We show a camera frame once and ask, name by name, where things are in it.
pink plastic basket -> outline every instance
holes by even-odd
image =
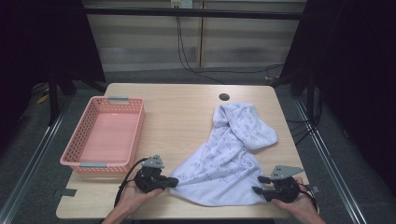
[[[92,97],[61,164],[78,172],[127,173],[134,162],[143,120],[143,99]]]

round hole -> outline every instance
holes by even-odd
[[[222,93],[222,94],[219,95],[219,98],[222,101],[228,101],[228,100],[230,100],[230,95],[227,94],[227,93]]]

human hand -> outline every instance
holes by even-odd
[[[162,189],[155,189],[149,193],[144,193],[137,188],[134,181],[128,182],[116,207],[114,207],[102,223],[121,223],[143,203],[157,197],[162,192]]]
[[[303,186],[303,179],[301,177],[294,178],[300,186],[300,190],[306,192],[306,188]],[[271,203],[275,204],[281,209],[284,209],[291,213],[297,220],[304,224],[320,224],[325,223],[319,216],[317,210],[312,204],[311,200],[307,195],[300,193],[297,199],[292,203],[284,203],[278,199],[271,200]]]

wall outlet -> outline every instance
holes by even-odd
[[[182,8],[192,8],[192,0],[181,0]]]
[[[181,0],[171,0],[171,8],[181,8]]]

patterned cloth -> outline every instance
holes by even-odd
[[[277,141],[252,104],[220,105],[209,139],[171,174],[179,180],[171,193],[206,206],[249,205],[265,202],[252,190],[262,188],[263,175],[250,150]]]

